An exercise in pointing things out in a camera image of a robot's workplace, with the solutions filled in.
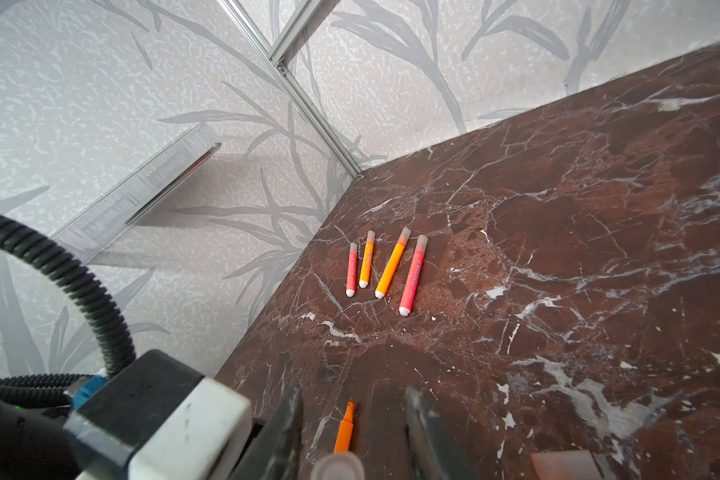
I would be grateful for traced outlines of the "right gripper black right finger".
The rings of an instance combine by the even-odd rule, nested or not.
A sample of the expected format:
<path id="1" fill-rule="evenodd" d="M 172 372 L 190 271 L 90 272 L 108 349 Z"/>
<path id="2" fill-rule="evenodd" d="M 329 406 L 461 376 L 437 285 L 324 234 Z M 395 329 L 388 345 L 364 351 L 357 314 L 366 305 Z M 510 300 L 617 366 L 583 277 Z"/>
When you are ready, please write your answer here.
<path id="1" fill-rule="evenodd" d="M 413 385 L 405 391 L 406 441 L 412 479 L 476 479 L 477 472 L 447 433 L 443 418 Z"/>

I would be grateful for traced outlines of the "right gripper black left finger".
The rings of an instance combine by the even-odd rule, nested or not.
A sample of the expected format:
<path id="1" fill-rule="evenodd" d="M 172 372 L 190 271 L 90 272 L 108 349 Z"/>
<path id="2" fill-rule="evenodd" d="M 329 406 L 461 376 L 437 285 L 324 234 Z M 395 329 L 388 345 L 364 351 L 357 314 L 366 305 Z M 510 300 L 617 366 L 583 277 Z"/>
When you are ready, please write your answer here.
<path id="1" fill-rule="evenodd" d="M 302 389 L 294 384 L 249 445 L 230 479 L 297 479 L 303 422 Z"/>

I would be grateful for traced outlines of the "red capped pen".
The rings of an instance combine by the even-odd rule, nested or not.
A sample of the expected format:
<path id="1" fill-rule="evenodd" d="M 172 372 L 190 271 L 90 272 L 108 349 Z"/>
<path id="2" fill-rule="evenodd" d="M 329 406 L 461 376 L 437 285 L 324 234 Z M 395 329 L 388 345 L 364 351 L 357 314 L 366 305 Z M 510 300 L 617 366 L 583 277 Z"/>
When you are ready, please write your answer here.
<path id="1" fill-rule="evenodd" d="M 408 316 L 413 310 L 413 303 L 421 276 L 427 245 L 428 237 L 425 235 L 419 235 L 398 308 L 398 312 L 401 316 Z"/>

